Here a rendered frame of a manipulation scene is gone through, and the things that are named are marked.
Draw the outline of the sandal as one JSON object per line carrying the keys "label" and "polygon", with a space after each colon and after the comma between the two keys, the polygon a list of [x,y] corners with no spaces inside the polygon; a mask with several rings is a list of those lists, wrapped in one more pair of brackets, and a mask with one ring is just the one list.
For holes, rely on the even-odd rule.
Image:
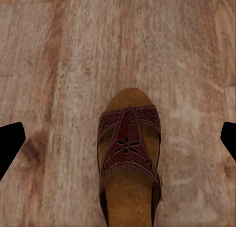
{"label": "sandal", "polygon": [[107,227],[153,227],[162,196],[157,173],[161,125],[145,92],[118,92],[101,114],[97,133],[99,200]]}

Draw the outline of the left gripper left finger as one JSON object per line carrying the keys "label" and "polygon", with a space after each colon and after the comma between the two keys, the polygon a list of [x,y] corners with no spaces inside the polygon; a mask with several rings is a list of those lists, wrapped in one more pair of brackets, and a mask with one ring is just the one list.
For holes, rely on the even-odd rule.
{"label": "left gripper left finger", "polygon": [[0,181],[26,140],[22,122],[0,127]]}

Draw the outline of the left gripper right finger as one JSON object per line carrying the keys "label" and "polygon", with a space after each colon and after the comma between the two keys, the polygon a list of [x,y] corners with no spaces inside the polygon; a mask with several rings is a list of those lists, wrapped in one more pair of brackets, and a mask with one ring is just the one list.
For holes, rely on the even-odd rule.
{"label": "left gripper right finger", "polygon": [[236,161],[236,124],[225,122],[221,130],[220,139]]}

